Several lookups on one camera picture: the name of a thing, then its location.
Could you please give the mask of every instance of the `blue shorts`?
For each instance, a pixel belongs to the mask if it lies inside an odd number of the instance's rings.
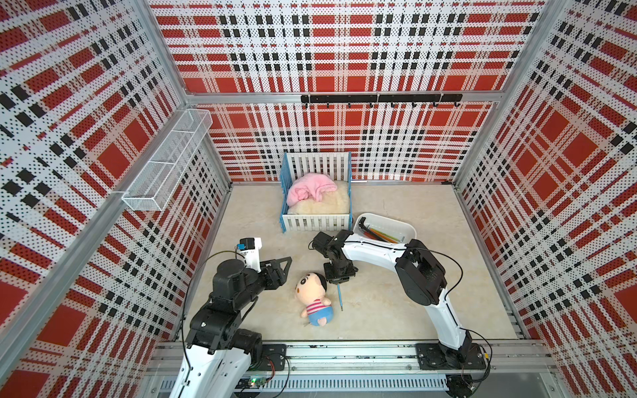
[[[315,313],[308,314],[308,319],[310,319],[310,323],[314,326],[319,326],[319,319],[321,318],[326,318],[328,323],[332,322],[332,319],[334,319],[334,310],[332,309],[332,306],[320,309]]]

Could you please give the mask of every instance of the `striped shirt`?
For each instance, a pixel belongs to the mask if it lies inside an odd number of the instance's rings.
[[[316,300],[314,300],[314,302],[313,302],[313,303],[311,303],[311,304],[307,307],[308,315],[309,315],[309,314],[314,314],[315,312],[320,311],[320,310],[322,310],[322,309],[324,309],[324,308],[327,308],[327,306],[324,306],[324,305],[321,303],[320,299],[316,299]]]

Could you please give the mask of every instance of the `pink blanket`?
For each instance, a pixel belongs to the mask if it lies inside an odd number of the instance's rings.
[[[299,201],[312,198],[317,202],[323,200],[323,192],[334,192],[336,184],[326,175],[308,173],[296,180],[287,191],[287,205],[294,206]]]

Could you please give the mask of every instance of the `white wire basket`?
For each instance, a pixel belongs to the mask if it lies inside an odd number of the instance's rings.
[[[211,125],[209,111],[185,110],[126,190],[122,199],[128,207],[163,211]]]
[[[306,173],[330,176],[336,181],[347,181],[350,197],[349,214],[287,214],[287,191]],[[340,231],[352,228],[352,156],[350,152],[286,153],[281,166],[281,228],[287,231]]]

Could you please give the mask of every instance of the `red plaid pattern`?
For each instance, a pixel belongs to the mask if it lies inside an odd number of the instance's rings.
[[[205,93],[499,90],[544,2],[150,4]]]
[[[3,2],[0,21],[6,327],[177,100],[128,1]],[[182,184],[170,210],[122,214],[1,396],[136,394],[154,344],[177,324],[221,198],[201,153]]]
[[[490,103],[202,105],[235,181],[278,179],[285,152],[352,152],[358,180],[449,181]]]
[[[636,20],[634,2],[569,1],[462,187],[573,395],[637,390]]]

